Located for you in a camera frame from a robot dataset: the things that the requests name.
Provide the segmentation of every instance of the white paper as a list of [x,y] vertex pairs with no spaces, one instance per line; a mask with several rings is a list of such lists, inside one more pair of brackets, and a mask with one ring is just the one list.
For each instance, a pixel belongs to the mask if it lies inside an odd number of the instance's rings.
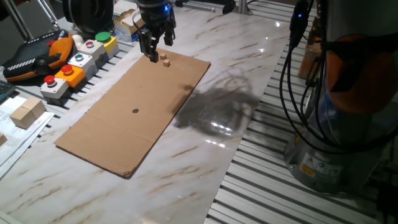
[[27,130],[16,127],[9,115],[25,100],[17,96],[14,99],[8,99],[0,106],[0,132],[7,137],[6,143],[0,147],[0,178],[26,151],[54,116],[53,113],[45,112]]

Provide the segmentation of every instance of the wooden cube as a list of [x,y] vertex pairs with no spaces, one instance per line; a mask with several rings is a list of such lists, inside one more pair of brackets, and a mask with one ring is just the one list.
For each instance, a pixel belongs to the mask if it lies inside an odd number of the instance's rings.
[[15,126],[25,130],[28,129],[36,120],[36,117],[31,110],[21,106],[10,114],[10,118],[12,122],[14,122]]
[[2,133],[0,133],[0,147],[1,147],[4,143],[6,143],[6,141],[7,141],[6,136],[3,135]]
[[31,110],[36,119],[45,112],[45,106],[43,102],[36,97],[30,97],[27,99],[22,107]]
[[161,53],[161,54],[160,54],[160,59],[161,59],[161,60],[166,60],[166,59],[167,59],[166,53]]
[[170,66],[170,61],[169,60],[164,60],[163,61],[163,66],[169,67]]

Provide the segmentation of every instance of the cable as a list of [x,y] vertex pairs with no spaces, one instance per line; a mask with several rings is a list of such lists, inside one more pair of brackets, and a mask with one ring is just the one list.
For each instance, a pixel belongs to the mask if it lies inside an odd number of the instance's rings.
[[308,42],[311,42],[311,43],[322,43],[322,41],[320,41],[320,40],[316,40],[316,41],[312,41],[312,40],[308,40],[308,38],[306,38],[305,36],[304,36],[304,34],[303,34],[303,38],[305,39],[305,40],[307,40]]
[[303,139],[303,141],[304,141],[305,143],[307,143],[310,147],[312,147],[312,148],[314,148],[314,149],[316,149],[316,150],[318,150],[318,151],[320,151],[320,152],[326,153],[326,154],[333,154],[333,155],[347,155],[347,154],[352,154],[352,152],[330,152],[330,151],[325,151],[325,150],[323,150],[323,149],[320,149],[320,148],[314,146],[313,144],[311,144],[311,143],[302,135],[302,133],[296,128],[296,126],[294,125],[292,119],[290,118],[289,112],[288,112],[287,109],[286,109],[286,104],[285,104],[285,100],[284,100],[284,97],[283,97],[283,90],[282,90],[282,88],[283,88],[283,80],[284,80],[284,75],[285,75],[286,67],[287,67],[287,65],[290,63],[290,61],[291,61],[291,59],[292,59],[292,51],[293,51],[293,49],[289,49],[289,52],[287,53],[286,61],[285,61],[285,63],[284,63],[284,67],[283,67],[283,69],[282,69],[282,73],[280,74],[280,82],[279,82],[279,95],[280,95],[280,101],[281,101],[281,103],[282,103],[282,107],[283,107],[283,109],[284,109],[284,112],[285,112],[285,115],[286,115],[286,118],[287,118],[288,122],[290,123],[290,125],[292,126],[292,128],[294,129],[294,131],[297,133],[297,135],[300,136],[300,138]]
[[269,2],[265,2],[265,1],[252,0],[252,1],[249,1],[248,3],[246,3],[246,6],[248,6],[248,4],[251,4],[253,2],[269,3]]
[[269,2],[265,2],[265,1],[252,0],[252,1],[249,1],[248,3],[246,3],[246,8],[249,9],[249,10],[251,10],[251,9],[249,8],[249,4],[251,4],[251,3],[253,3],[253,2],[269,3]]
[[[324,38],[323,38],[323,41],[325,41],[325,32],[326,32],[326,30],[325,30],[325,28],[323,27],[323,36],[324,36]],[[302,36],[302,34],[301,35],[296,35],[296,36],[294,36],[294,37],[296,37],[296,38],[301,38],[301,36]],[[324,72],[325,72],[325,59],[326,59],[326,52],[323,50],[322,51],[322,53],[321,53],[321,60],[320,60],[320,65],[321,65],[321,73],[320,73],[320,79],[319,79],[319,82],[318,82],[318,88],[316,89],[316,95],[315,95],[315,117],[316,117],[316,122],[317,122],[317,125],[318,125],[318,128],[319,128],[319,130],[321,131],[321,133],[322,133],[322,136],[324,137],[324,138],[326,138],[326,140],[325,139],[323,139],[322,137],[320,137],[317,133],[315,133],[315,130],[313,130],[309,125],[308,125],[308,121],[307,121],[307,119],[305,118],[305,116],[303,115],[303,116],[301,116],[301,114],[300,114],[300,112],[299,112],[299,110],[298,110],[298,108],[297,108],[297,105],[295,104],[295,100],[294,100],[294,96],[293,96],[293,92],[292,92],[292,87],[291,87],[291,82],[290,82],[290,66],[291,66],[291,59],[292,59],[292,51],[293,51],[293,49],[294,49],[294,47],[292,47],[292,43],[294,43],[294,42],[296,42],[296,41],[298,41],[297,39],[295,39],[295,40],[290,40],[290,47],[289,47],[289,52],[288,52],[288,54],[287,54],[287,58],[286,58],[286,61],[285,61],[285,63],[284,63],[284,67],[283,67],[283,69],[282,69],[282,73],[281,73],[281,77],[280,77],[280,83],[279,83],[279,94],[280,94],[280,99],[281,99],[281,103],[282,103],[282,107],[283,107],[283,109],[284,109],[284,112],[285,112],[285,115],[286,115],[286,117],[287,117],[287,119],[288,119],[288,121],[289,121],[289,123],[290,123],[290,125],[293,127],[293,129],[295,130],[295,132],[297,133],[297,135],[299,135],[302,139],[303,139],[303,141],[305,141],[310,147],[313,147],[314,149],[316,149],[316,150],[318,150],[318,151],[320,151],[320,152],[324,152],[324,153],[327,153],[327,154],[355,154],[355,153],[359,153],[359,152],[368,152],[368,151],[372,151],[372,150],[375,150],[375,148],[377,148],[377,147],[379,147],[379,146],[381,146],[381,145],[384,145],[385,143],[387,143],[388,141],[390,141],[392,138],[394,138],[397,134],[398,134],[398,127],[395,129],[395,130],[393,130],[393,131],[391,131],[389,134],[387,134],[387,135],[385,135],[385,136],[380,136],[380,137],[378,137],[377,139],[374,139],[374,140],[372,140],[372,141],[369,141],[369,142],[366,142],[365,144],[358,144],[358,145],[342,145],[342,144],[336,144],[336,143],[334,143],[332,140],[330,140],[329,138],[328,138],[328,136],[323,132],[323,130],[322,130],[322,126],[320,125],[320,120],[319,120],[319,115],[318,115],[318,105],[319,105],[319,99],[320,99],[320,94],[321,94],[321,89],[322,89],[322,81],[323,81],[323,75],[324,75]],[[311,144],[307,139],[305,139],[304,137],[303,137],[303,135],[302,135],[302,133],[295,127],[295,125],[294,125],[294,123],[293,123],[293,121],[291,120],[291,118],[290,118],[290,116],[289,116],[289,113],[288,113],[288,111],[287,111],[287,109],[286,109],[286,105],[285,105],[285,101],[284,101],[284,97],[283,97],[283,77],[284,77],[284,75],[285,75],[285,71],[286,71],[286,68],[287,68],[287,76],[288,76],[288,80],[287,80],[287,83],[288,83],[288,89],[289,89],[289,95],[290,95],[290,99],[291,99],[291,101],[292,101],[292,103],[293,103],[293,106],[294,106],[294,108],[295,108],[295,112],[297,113],[297,116],[300,118],[300,120],[302,121],[302,123],[304,124],[304,126],[306,127],[306,129],[311,133],[311,134],[313,134],[319,141],[321,141],[323,144],[326,144],[326,145],[328,145],[328,146],[331,146],[331,147],[335,147],[335,148],[338,148],[338,149],[340,149],[340,150],[344,150],[345,152],[331,152],[331,151],[325,151],[325,150],[323,150],[323,149],[320,149],[320,148],[318,148],[318,147],[315,147],[313,144]]]
[[[311,68],[310,68],[310,71],[308,71],[308,75],[307,75],[307,78],[306,78],[307,80],[308,80],[308,78],[310,78],[311,71],[312,71],[313,65],[314,65],[315,63],[316,63],[316,60],[313,61],[312,65],[311,65]],[[317,65],[317,67],[316,67],[316,69],[315,69],[315,71],[314,71],[314,73],[313,73],[313,75],[312,75],[312,77],[311,77],[311,80],[310,80],[310,83],[309,83],[309,84],[313,83],[315,77],[317,76],[319,67],[320,67],[320,62],[318,61],[318,65]],[[307,92],[308,92],[308,90],[310,89],[310,85],[309,85],[309,84],[307,85],[307,87],[305,87],[303,96],[301,97],[300,112],[301,112],[302,116],[305,116],[305,115],[304,115],[303,106],[304,106],[304,99],[305,99],[305,96],[307,95]]]

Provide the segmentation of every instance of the emergency stop button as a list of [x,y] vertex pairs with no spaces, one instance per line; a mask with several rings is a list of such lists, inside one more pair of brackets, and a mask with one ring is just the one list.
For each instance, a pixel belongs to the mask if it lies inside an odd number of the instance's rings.
[[72,68],[71,65],[64,65],[64,66],[61,68],[61,71],[62,71],[65,75],[70,75],[70,74],[72,74],[73,68]]
[[55,77],[52,75],[49,75],[44,78],[44,82],[47,83],[48,85],[52,85],[55,82]]

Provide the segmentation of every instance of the white marble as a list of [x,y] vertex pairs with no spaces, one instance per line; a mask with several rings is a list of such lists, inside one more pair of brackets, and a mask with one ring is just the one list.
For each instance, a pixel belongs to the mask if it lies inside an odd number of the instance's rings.
[[289,25],[176,9],[174,46],[211,67],[131,179],[54,146],[141,57],[129,52],[0,181],[21,223],[203,223],[288,39]]

